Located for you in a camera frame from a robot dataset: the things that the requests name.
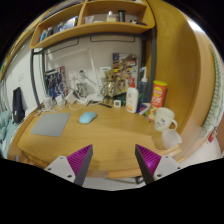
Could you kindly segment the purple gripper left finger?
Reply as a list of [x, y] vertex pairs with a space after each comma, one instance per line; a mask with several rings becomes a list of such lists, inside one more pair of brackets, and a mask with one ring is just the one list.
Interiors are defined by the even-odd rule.
[[93, 156], [93, 145], [90, 144], [69, 156], [59, 156], [50, 163], [45, 171], [57, 175], [76, 185], [82, 186]]

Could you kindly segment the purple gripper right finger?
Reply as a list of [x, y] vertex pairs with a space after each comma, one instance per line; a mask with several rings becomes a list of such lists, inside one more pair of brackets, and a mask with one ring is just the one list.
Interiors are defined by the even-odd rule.
[[138, 144], [135, 145], [135, 156], [146, 184], [181, 169], [181, 166], [169, 155], [160, 156]]

